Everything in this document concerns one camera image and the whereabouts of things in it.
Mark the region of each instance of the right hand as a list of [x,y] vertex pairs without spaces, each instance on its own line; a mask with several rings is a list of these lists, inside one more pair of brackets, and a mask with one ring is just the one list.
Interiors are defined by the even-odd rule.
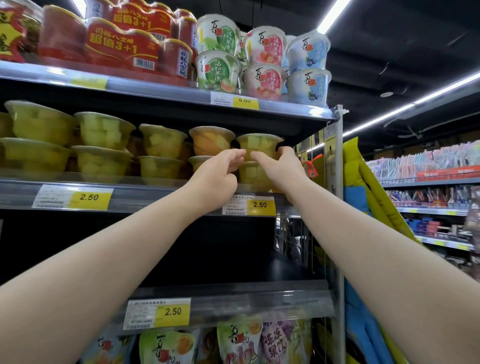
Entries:
[[295,186],[309,181],[309,178],[291,147],[283,146],[278,151],[281,154],[278,160],[270,158],[264,152],[250,152],[250,156],[262,166],[273,184],[289,195]]

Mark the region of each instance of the ceiling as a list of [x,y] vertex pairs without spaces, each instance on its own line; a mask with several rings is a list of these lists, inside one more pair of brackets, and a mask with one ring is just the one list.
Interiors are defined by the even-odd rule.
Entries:
[[[164,0],[197,17],[222,13],[248,31],[272,25],[289,35],[315,29],[335,0]],[[76,11],[72,0],[37,0]],[[328,105],[343,104],[344,130],[480,71],[480,2],[471,0],[352,0],[328,31],[332,73]],[[380,97],[390,91],[390,97]],[[480,116],[429,126],[480,111],[480,88],[471,95],[407,120],[380,122],[359,132],[364,154],[418,144],[455,129],[478,129]]]

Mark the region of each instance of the supermarket shelf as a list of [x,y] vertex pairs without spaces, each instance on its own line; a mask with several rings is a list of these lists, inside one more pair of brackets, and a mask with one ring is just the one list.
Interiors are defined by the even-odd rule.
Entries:
[[[78,177],[79,173],[65,173],[68,177]],[[126,177],[125,181],[138,183],[138,177]],[[35,197],[43,185],[60,186],[62,188],[112,188],[113,193],[106,212],[134,213],[162,197],[177,190],[185,181],[175,180],[174,187],[146,186],[142,184],[98,184],[83,182],[32,182],[13,179],[0,179],[0,209],[15,210],[39,210],[32,208]],[[283,194],[254,193],[249,192],[249,185],[239,184],[236,194],[273,196],[277,214],[285,214],[289,217],[298,216],[298,212],[288,202]],[[48,210],[64,210],[63,208],[48,208]],[[213,211],[210,216],[222,216],[222,209]]]
[[450,208],[434,208],[434,207],[399,207],[399,212],[408,212],[411,214],[427,214],[427,215],[449,215],[449,216],[467,216],[468,210],[456,210]]
[[[191,328],[213,327],[238,321],[279,321],[333,316],[332,292],[325,280],[186,285],[166,288],[138,288],[131,300],[191,298]],[[124,330],[127,303],[115,315],[112,326]]]
[[[105,90],[72,83],[91,77],[108,78]],[[114,113],[137,126],[148,122],[188,131],[194,126],[218,125],[237,134],[272,133],[284,137],[286,145],[299,143],[337,119],[331,109],[283,101],[258,99],[259,110],[217,106],[211,104],[207,90],[40,64],[0,61],[0,79],[1,102],[28,99],[70,114],[86,110]]]
[[441,180],[441,181],[415,181],[415,178],[405,178],[403,180],[387,180],[379,181],[383,188],[398,187],[417,187],[417,186],[438,186],[446,184],[476,184],[480,183],[480,178],[462,178],[458,180]]
[[415,235],[415,237],[424,244],[446,246],[447,248],[454,248],[454,249],[460,249],[460,250],[474,250],[473,245],[469,243],[460,243],[453,240],[429,238],[429,237],[420,236],[420,235]]

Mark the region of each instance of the shelf label strip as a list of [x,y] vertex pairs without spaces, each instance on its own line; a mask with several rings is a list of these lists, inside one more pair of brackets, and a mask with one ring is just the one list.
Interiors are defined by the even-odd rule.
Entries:
[[259,110],[258,99],[247,96],[237,96],[225,94],[222,92],[210,92],[210,104],[226,106],[229,108],[240,108],[249,110]]
[[223,206],[222,215],[276,216],[275,199],[273,196],[234,194]]
[[123,330],[188,326],[191,298],[129,300]]
[[32,208],[61,210],[107,210],[113,188],[44,184]]

